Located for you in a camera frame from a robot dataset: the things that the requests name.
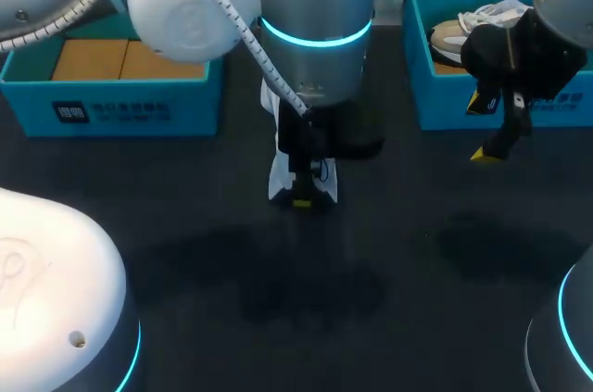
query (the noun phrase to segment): glowing blue ring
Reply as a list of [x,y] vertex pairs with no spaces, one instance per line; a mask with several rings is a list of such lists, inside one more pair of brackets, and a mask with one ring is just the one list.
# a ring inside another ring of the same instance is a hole
[[356,32],[354,35],[350,35],[349,37],[340,38],[337,40],[325,40],[325,41],[314,42],[311,40],[302,40],[300,38],[292,37],[290,35],[285,34],[284,32],[278,31],[265,19],[261,19],[261,21],[263,22],[264,26],[271,33],[276,35],[278,38],[282,38],[283,40],[285,40],[288,43],[296,44],[298,46],[316,47],[316,48],[338,47],[338,46],[344,46],[345,44],[350,44],[352,42],[356,42],[360,37],[362,37],[365,33],[367,33],[372,26],[372,20],[371,20],[364,28],[362,28],[361,31]]
[[140,327],[140,323],[138,323],[138,343],[136,344],[136,353],[133,354],[132,364],[130,364],[130,369],[128,369],[128,373],[121,381],[120,387],[115,389],[115,392],[122,392],[125,386],[128,385],[128,381],[130,381],[130,377],[132,376],[132,372],[136,367],[136,363],[138,362],[138,357],[140,356],[140,343],[142,341],[142,329]]
[[587,367],[587,365],[585,364],[585,362],[583,361],[581,356],[576,351],[576,348],[574,347],[571,337],[568,336],[568,331],[566,330],[566,323],[564,322],[564,316],[562,313],[562,295],[564,294],[564,286],[566,285],[568,276],[571,274],[573,269],[574,269],[574,267],[568,273],[566,273],[566,276],[564,277],[564,281],[562,281],[562,285],[560,287],[560,293],[558,294],[558,316],[560,317],[560,327],[562,329],[562,334],[564,335],[564,340],[566,341],[568,348],[571,350],[571,353],[573,354],[573,357],[576,360],[576,362],[578,363],[578,365],[581,366],[581,369],[583,369],[583,372],[585,372],[587,374],[587,376],[589,377],[589,379],[591,381],[593,381],[593,372],[591,372],[589,370],[589,368]]

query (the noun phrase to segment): screw hole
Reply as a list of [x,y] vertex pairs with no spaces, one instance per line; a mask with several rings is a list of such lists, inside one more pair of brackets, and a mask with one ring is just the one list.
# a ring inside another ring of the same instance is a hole
[[84,338],[84,335],[81,332],[72,332],[69,335],[68,340],[75,348],[84,348],[86,346],[86,339]]

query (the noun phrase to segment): white sneaker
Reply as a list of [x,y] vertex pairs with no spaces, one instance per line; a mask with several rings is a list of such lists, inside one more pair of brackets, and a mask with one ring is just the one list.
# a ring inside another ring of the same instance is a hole
[[444,21],[434,27],[431,46],[439,56],[461,63],[461,47],[476,26],[492,24],[511,28],[530,8],[519,0],[504,0],[495,5],[482,6],[475,12],[459,14],[458,19]]

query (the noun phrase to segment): cardboard box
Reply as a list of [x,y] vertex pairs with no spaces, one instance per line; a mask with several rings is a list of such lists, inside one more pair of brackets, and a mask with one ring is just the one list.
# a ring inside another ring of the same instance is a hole
[[[466,109],[476,80],[465,72],[437,68],[432,60],[426,32],[457,14],[502,0],[406,0],[404,50],[410,85],[423,130],[499,128],[503,106],[494,115],[468,115]],[[521,0],[528,4],[533,0]],[[531,106],[536,127],[593,126],[593,55],[555,100]]]
[[66,40],[53,82],[117,80],[128,48],[128,40]]
[[211,136],[222,60],[172,63],[117,15],[10,53],[0,88],[29,137]]

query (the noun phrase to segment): shoe sole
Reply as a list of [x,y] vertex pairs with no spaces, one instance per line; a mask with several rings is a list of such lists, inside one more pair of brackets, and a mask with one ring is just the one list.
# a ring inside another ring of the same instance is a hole
[[442,49],[439,49],[438,47],[432,45],[432,48],[441,56],[443,56],[444,58],[454,61],[455,63],[461,65],[461,54],[455,54],[454,52],[448,52],[448,51],[444,51]]

